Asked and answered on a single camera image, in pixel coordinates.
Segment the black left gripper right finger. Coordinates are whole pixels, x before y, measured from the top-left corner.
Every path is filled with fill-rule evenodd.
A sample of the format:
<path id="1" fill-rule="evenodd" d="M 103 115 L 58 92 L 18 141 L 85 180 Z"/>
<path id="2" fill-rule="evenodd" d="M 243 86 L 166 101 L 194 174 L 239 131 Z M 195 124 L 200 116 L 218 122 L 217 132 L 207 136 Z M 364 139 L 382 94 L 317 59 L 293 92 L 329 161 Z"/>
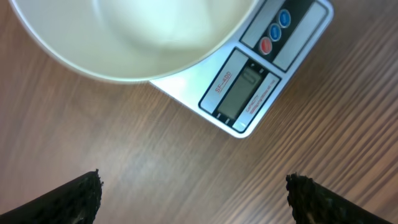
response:
<path id="1" fill-rule="evenodd" d="M 287 201 L 296 224 L 390 224 L 312 178 L 296 173 L 286 176 Z"/>

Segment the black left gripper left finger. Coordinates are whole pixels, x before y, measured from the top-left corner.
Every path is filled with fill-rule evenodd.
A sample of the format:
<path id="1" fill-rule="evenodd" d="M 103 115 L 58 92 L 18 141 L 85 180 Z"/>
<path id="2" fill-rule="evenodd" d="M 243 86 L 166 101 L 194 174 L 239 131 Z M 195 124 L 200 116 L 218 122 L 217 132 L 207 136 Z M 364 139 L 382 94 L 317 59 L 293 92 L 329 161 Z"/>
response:
<path id="1" fill-rule="evenodd" d="M 1 223 L 93 223 L 101 206 L 103 182 L 97 170 L 1 215 Z"/>

